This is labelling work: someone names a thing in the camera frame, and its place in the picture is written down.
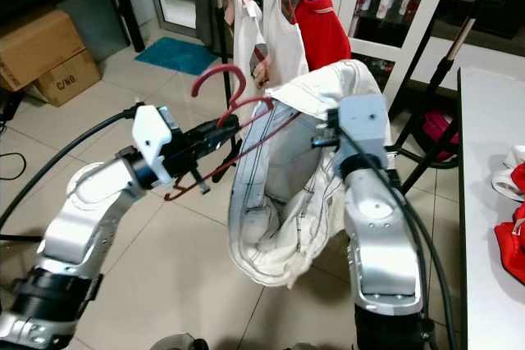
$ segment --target table surface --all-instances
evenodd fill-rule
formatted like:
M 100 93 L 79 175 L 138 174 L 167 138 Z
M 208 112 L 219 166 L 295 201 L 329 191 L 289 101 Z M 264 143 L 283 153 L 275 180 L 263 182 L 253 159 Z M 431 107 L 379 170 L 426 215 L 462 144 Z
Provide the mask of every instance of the table surface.
M 525 144 L 525 83 L 474 68 L 459 75 L 468 349 L 525 348 L 525 286 L 503 269 L 494 233 L 519 204 L 491 187 L 510 148 Z

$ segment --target clothing rack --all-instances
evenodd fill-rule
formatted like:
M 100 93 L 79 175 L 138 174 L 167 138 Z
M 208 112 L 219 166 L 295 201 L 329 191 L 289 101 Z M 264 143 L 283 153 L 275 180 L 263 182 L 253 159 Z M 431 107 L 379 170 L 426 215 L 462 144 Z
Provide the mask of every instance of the clothing rack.
M 406 141 L 407 137 L 410 135 L 413 127 L 416 125 L 416 122 L 420 116 L 424 114 L 424 111 L 427 108 L 427 105 L 431 102 L 433 96 L 436 94 L 436 90 L 439 87 L 440 83 L 443 81 L 447 73 L 450 71 L 452 65 L 454 64 L 454 59 L 463 45 L 465 39 L 468 36 L 468 33 L 470 32 L 471 28 L 473 27 L 474 23 L 476 22 L 476 19 L 478 18 L 481 10 L 483 7 L 486 6 L 501 6 L 504 2 L 504 0 L 459 0 L 464 2 L 471 2 L 473 3 L 470 12 L 467 15 L 467 18 L 465 19 L 465 22 L 463 23 L 461 29 L 459 30 L 458 34 L 454 38 L 454 42 L 450 46 L 449 51 L 446 53 L 446 55 L 441 59 L 440 63 L 438 64 L 436 71 L 434 72 L 434 75 L 432 76 L 430 83 L 427 86 L 427 90 L 425 92 L 425 98 L 422 101 L 422 104 L 419 108 L 419 111 L 415 111 L 409 118 L 409 121 L 401 131 L 401 134 L 399 135 L 397 141 L 395 142 L 395 145 L 391 147 L 391 150 L 397 151 L 400 154 L 403 154 L 405 156 L 408 156 L 410 158 L 414 158 L 415 155 L 411 152 L 407 152 L 403 149 L 403 144 Z M 222 16 L 220 20 L 218 21 L 218 28 L 219 28 L 219 37 L 222 35 L 221 41 L 224 39 L 224 10 L 220 12 L 222 9 L 222 0 L 217 0 L 217 17 Z M 227 62 L 227 55 L 226 55 L 226 45 L 224 47 L 221 45 L 221 58 L 223 62 Z M 225 80 L 225 89 L 226 89 L 226 78 L 227 75 L 225 74 L 224 80 Z M 230 91 L 230 81 L 229 78 L 227 80 L 227 92 L 226 97 L 228 98 L 228 94 L 231 94 Z M 450 138 L 455 135 L 458 131 L 458 124 L 457 122 L 453 121 L 450 123 L 446 131 L 441 135 L 440 139 L 435 143 L 434 147 L 427 153 L 427 155 L 424 158 L 421 159 L 418 166 L 414 169 L 412 174 L 407 178 L 407 180 L 402 185 L 402 192 L 403 194 L 406 194 L 410 188 L 412 188 L 413 184 L 419 179 L 419 177 L 422 175 L 422 173 L 433 163 L 433 161 L 436 159 L 438 153 L 441 151 L 441 149 L 445 146 L 448 141 L 450 141 Z

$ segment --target white cabinet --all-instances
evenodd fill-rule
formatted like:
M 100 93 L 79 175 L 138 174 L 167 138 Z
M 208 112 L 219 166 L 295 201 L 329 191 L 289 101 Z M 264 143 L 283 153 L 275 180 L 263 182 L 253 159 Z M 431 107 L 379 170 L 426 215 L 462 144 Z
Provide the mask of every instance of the white cabinet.
M 263 0 L 263 14 L 268 15 L 274 0 Z M 388 106 L 394 101 L 422 36 L 439 0 L 332 0 L 352 48 L 352 57 L 367 64 L 386 96 Z M 401 10 L 409 4 L 407 10 Z M 263 29 L 267 29 L 267 20 Z

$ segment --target red cloth on table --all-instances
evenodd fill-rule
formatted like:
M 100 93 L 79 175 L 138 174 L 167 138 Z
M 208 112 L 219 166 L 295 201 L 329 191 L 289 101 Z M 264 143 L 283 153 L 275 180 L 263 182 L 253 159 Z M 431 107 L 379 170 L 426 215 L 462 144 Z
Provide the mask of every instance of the red cloth on table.
M 510 175 L 512 181 L 525 193 L 525 163 Z M 513 221 L 494 228 L 501 252 L 501 263 L 507 272 L 525 284 L 525 203 L 514 213 Z
M 295 19 L 301 29 L 310 71 L 350 59 L 350 41 L 331 0 L 299 0 Z

